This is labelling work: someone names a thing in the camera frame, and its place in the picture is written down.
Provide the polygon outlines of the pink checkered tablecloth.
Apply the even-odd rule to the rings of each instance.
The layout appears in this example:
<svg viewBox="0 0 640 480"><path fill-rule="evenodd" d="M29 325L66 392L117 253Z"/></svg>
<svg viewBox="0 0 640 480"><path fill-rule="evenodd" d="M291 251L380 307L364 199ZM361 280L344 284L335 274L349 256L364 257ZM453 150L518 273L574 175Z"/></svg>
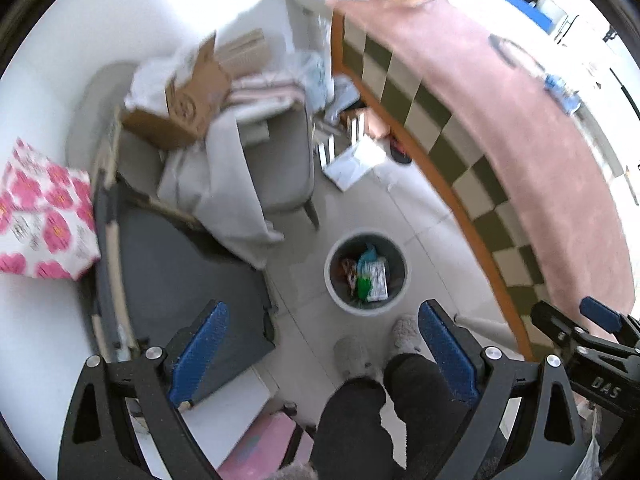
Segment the pink checkered tablecloth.
<svg viewBox="0 0 640 480"><path fill-rule="evenodd" d="M509 65L487 27L448 0L326 3L335 69L454 211L518 352L552 350L533 326L538 301L573 320L588 296L629 312L634 277L608 181L541 81Z"/></svg>

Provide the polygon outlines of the white round trash bin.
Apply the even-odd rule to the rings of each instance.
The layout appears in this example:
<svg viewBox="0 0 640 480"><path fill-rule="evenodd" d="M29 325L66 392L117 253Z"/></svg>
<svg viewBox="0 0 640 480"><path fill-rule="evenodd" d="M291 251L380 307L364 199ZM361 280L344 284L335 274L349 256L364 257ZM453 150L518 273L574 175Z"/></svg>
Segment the white round trash bin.
<svg viewBox="0 0 640 480"><path fill-rule="evenodd" d="M323 276L334 304L357 316L378 316L401 303L410 264L401 244L386 233L360 229L334 243Z"/></svg>

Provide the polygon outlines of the red black sandal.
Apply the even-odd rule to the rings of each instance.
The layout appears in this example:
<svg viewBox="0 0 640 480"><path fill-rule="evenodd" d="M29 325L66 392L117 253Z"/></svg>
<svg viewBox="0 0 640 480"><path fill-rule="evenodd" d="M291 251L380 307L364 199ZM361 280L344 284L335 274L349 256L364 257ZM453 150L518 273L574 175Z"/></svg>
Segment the red black sandal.
<svg viewBox="0 0 640 480"><path fill-rule="evenodd" d="M390 156L392 156L393 161L399 165L406 166L412 163L412 158L408 155L404 146L394 136L390 138Z"/></svg>

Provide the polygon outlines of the pink flower tissue pack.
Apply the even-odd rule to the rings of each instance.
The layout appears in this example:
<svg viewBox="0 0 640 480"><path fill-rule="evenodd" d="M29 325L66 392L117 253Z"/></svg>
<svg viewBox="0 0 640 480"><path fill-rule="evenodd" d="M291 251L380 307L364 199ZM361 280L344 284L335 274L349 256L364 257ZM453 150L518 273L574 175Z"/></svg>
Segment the pink flower tissue pack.
<svg viewBox="0 0 640 480"><path fill-rule="evenodd" d="M77 281L100 257L88 172L16 140L1 179L1 271Z"/></svg>

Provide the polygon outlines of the black trouser leg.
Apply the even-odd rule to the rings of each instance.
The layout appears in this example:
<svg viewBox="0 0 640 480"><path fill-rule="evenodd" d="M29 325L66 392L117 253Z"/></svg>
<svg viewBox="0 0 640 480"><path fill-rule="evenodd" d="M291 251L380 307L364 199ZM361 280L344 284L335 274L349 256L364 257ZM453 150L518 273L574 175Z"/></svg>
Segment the black trouser leg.
<svg viewBox="0 0 640 480"><path fill-rule="evenodd" d="M438 366L417 353L394 356L384 386L406 425L409 479L426 479L445 456L469 408L458 401Z"/></svg>
<svg viewBox="0 0 640 480"><path fill-rule="evenodd" d="M382 426L383 386L363 377L344 382L326 402L310 462L320 480L398 479L394 445Z"/></svg>

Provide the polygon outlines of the right grey fuzzy slipper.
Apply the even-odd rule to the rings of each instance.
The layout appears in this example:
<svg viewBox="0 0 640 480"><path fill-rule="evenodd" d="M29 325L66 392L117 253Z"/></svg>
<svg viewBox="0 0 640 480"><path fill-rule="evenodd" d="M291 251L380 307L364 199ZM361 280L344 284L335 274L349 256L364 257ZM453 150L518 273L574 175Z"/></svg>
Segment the right grey fuzzy slipper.
<svg viewBox="0 0 640 480"><path fill-rule="evenodd" d="M390 359L403 354L421 354L422 336L411 314L401 315L390 330Z"/></svg>

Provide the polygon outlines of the grey upholstered chair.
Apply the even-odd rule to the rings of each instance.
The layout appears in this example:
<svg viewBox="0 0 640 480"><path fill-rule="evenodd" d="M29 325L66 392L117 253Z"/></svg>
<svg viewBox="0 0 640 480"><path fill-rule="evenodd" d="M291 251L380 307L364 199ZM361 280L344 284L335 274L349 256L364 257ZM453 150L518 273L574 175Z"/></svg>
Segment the grey upholstered chair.
<svg viewBox="0 0 640 480"><path fill-rule="evenodd" d="M314 149L305 105L291 98L262 98L229 106L215 124L235 132L262 211L270 216L301 209L318 229L312 202Z"/></svg>

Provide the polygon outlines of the white draped cloth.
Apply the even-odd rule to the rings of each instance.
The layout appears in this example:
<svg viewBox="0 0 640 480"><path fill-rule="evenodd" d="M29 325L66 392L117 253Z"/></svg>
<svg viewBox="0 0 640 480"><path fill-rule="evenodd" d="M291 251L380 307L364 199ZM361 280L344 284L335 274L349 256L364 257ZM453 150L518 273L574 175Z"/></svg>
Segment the white draped cloth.
<svg viewBox="0 0 640 480"><path fill-rule="evenodd" d="M284 241L265 218L230 112L212 121L203 140L169 153L157 196L193 216L257 270L265 269L271 249Z"/></svg>

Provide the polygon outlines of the brown paper bag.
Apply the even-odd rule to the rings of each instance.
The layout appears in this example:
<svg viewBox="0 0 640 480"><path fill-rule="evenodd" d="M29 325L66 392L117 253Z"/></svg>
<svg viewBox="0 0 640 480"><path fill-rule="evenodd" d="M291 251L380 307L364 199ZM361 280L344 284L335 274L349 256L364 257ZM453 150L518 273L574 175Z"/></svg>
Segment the brown paper bag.
<svg viewBox="0 0 640 480"><path fill-rule="evenodd" d="M348 123L354 118L363 120L363 131L373 140L381 140L390 135L390 126L370 107L344 110L340 114L340 123L347 127Z"/></svg>

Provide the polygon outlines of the pink white toothpaste box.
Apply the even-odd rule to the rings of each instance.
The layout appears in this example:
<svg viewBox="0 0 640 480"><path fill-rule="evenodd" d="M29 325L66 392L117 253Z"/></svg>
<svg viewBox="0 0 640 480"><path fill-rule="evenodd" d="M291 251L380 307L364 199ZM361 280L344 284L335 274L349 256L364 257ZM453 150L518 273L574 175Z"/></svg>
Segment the pink white toothpaste box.
<svg viewBox="0 0 640 480"><path fill-rule="evenodd" d="M378 258L375 262L368 264L366 278L371 284L367 294L367 302L385 301L388 298L386 259Z"/></svg>

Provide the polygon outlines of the folded pink striped blanket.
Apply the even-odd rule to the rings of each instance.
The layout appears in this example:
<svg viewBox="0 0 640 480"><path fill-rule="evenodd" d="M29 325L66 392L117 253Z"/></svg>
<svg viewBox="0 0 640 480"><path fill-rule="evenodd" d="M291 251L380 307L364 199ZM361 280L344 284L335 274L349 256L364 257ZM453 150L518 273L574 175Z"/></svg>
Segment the folded pink striped blanket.
<svg viewBox="0 0 640 480"><path fill-rule="evenodd" d="M294 76L285 72L263 72L231 81L222 110L232 107L279 100L306 110L306 90Z"/></svg>

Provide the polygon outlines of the grey fuzzy slipper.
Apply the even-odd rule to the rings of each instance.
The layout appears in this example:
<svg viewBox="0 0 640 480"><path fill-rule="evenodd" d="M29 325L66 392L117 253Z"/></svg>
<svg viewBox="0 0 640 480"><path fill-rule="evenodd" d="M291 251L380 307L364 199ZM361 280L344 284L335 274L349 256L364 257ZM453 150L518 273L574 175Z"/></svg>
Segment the grey fuzzy slipper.
<svg viewBox="0 0 640 480"><path fill-rule="evenodd" d="M376 379L378 371L366 345L356 336L345 336L334 344L334 363L344 382L357 378Z"/></svg>
<svg viewBox="0 0 640 480"><path fill-rule="evenodd" d="M401 315L390 330L390 359L403 354L421 354L422 336L411 314Z"/></svg>

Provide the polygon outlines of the white plastic bag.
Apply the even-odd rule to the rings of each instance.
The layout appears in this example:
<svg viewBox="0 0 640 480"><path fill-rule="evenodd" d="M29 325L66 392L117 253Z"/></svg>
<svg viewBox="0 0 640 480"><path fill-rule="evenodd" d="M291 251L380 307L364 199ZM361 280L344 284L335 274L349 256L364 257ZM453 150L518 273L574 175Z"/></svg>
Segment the white plastic bag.
<svg viewBox="0 0 640 480"><path fill-rule="evenodd" d="M332 76L317 51L294 52L290 67L305 90L308 110L312 114L323 112L328 124L336 125L340 115L360 100L360 92L349 76Z"/></svg>

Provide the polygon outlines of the left grey fuzzy slipper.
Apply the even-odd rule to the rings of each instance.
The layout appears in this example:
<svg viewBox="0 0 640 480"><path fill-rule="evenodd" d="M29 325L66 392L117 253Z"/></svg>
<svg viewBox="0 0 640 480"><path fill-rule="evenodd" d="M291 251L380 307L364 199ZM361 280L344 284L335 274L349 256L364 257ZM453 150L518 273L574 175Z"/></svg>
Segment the left grey fuzzy slipper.
<svg viewBox="0 0 640 480"><path fill-rule="evenodd" d="M357 378L376 379L378 371L366 345L356 336L345 336L334 344L334 363L344 382Z"/></svg>

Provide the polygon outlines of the white table leg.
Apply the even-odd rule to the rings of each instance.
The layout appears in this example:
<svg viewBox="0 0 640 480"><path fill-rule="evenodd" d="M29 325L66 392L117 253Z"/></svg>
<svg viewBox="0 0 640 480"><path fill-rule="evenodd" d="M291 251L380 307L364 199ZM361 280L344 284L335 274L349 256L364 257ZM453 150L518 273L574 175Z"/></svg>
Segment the white table leg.
<svg viewBox="0 0 640 480"><path fill-rule="evenodd" d="M460 313L454 316L454 322L477 335L495 342L501 347L518 351L518 342L506 323L485 320L484 318L469 318Z"/></svg>

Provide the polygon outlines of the teal snack wrapper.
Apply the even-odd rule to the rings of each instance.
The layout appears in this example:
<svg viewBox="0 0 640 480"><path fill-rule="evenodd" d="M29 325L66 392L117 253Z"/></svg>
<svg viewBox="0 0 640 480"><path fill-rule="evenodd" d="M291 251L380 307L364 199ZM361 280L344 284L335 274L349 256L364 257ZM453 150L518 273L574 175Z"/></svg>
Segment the teal snack wrapper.
<svg viewBox="0 0 640 480"><path fill-rule="evenodd" d="M378 252L373 244L367 243L367 249L362 253L357 262L357 272L359 275L366 274L367 265L378 260Z"/></svg>

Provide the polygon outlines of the left black trouser leg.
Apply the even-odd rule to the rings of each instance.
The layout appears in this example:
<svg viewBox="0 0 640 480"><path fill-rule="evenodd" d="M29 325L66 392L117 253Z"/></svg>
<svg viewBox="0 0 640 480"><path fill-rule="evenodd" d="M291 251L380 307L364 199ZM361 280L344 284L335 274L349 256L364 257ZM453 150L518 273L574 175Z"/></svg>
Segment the left black trouser leg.
<svg viewBox="0 0 640 480"><path fill-rule="evenodd" d="M394 445L382 426L383 386L363 377L344 382L326 402L310 462L320 480L398 479Z"/></svg>

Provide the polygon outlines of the right black trouser leg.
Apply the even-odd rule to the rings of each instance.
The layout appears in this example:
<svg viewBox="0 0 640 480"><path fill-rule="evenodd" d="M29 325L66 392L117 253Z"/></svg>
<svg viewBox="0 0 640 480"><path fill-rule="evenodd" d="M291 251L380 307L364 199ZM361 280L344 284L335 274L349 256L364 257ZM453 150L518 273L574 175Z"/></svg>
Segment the right black trouser leg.
<svg viewBox="0 0 640 480"><path fill-rule="evenodd" d="M438 366L417 353L394 356L384 386L406 425L409 479L426 479L445 456L469 408L458 401Z"/></svg>

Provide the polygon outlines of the brown cardboard box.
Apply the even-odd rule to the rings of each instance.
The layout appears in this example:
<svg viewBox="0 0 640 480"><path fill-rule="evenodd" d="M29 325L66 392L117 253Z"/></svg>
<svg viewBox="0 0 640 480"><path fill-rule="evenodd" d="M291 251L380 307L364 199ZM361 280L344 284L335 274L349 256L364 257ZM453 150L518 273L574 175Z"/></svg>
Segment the brown cardboard box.
<svg viewBox="0 0 640 480"><path fill-rule="evenodd" d="M232 81L261 72L271 59L259 28L220 47L212 35L197 48L149 58L134 71L122 125L160 150L185 148L206 136Z"/></svg>

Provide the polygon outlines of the white flat envelope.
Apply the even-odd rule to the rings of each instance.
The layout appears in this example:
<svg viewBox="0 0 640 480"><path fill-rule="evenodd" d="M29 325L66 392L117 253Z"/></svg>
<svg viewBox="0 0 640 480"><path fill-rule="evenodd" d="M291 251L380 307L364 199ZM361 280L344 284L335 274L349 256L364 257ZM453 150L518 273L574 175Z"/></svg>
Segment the white flat envelope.
<svg viewBox="0 0 640 480"><path fill-rule="evenodd" d="M386 158L384 148L366 136L330 162L322 164L321 170L341 192L346 192Z"/></svg>

